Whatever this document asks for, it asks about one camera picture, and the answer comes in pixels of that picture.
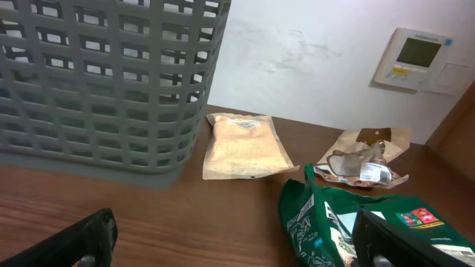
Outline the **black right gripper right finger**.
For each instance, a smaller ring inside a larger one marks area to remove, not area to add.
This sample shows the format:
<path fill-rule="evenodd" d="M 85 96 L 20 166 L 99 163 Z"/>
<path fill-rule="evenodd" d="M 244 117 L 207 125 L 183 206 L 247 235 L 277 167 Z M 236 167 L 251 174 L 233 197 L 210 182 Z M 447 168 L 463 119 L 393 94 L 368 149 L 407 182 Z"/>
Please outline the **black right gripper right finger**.
<path fill-rule="evenodd" d="M 352 235 L 359 266 L 468 267 L 369 211 L 358 211 Z"/>

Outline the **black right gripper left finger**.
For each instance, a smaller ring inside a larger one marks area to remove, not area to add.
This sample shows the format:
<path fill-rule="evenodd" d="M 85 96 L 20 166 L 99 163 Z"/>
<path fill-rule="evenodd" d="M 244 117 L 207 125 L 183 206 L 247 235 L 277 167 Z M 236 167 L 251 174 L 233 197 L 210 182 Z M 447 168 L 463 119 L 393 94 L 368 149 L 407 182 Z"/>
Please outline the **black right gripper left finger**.
<path fill-rule="evenodd" d="M 26 250 L 1 261 L 3 267 L 109 267 L 118 238 L 110 208 L 103 208 Z"/>

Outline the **green snack bag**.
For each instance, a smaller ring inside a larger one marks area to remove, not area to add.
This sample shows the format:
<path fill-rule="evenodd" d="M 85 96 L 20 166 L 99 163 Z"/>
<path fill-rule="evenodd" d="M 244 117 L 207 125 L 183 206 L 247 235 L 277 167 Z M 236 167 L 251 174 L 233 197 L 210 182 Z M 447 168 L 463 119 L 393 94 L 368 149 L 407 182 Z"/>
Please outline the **green snack bag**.
<path fill-rule="evenodd" d="M 474 265 L 469 243 L 433 208 L 416 197 L 367 197 L 316 183 L 312 165 L 304 182 L 288 180 L 278 213 L 293 251 L 304 266 L 359 266 L 353 244 L 358 211 L 365 210 L 458 260 Z"/>

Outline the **brown snack bag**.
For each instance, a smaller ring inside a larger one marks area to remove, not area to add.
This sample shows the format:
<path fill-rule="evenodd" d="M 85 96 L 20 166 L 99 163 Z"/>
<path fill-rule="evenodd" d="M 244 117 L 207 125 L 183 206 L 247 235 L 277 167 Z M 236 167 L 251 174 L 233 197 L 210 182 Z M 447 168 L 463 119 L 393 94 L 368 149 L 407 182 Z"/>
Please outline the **brown snack bag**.
<path fill-rule="evenodd" d="M 362 128 L 344 131 L 313 166 L 328 182 L 361 188 L 394 188 L 406 182 L 389 163 L 410 147 L 407 128 Z"/>

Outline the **beige powder pouch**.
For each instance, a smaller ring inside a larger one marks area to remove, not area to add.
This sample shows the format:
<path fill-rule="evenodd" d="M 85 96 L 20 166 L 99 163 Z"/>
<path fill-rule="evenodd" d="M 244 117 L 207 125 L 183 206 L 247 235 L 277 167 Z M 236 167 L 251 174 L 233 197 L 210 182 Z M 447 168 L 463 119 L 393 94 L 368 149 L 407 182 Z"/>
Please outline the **beige powder pouch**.
<path fill-rule="evenodd" d="M 210 113 L 212 138 L 203 160 L 204 180 L 258 179 L 297 171 L 271 116 Z"/>

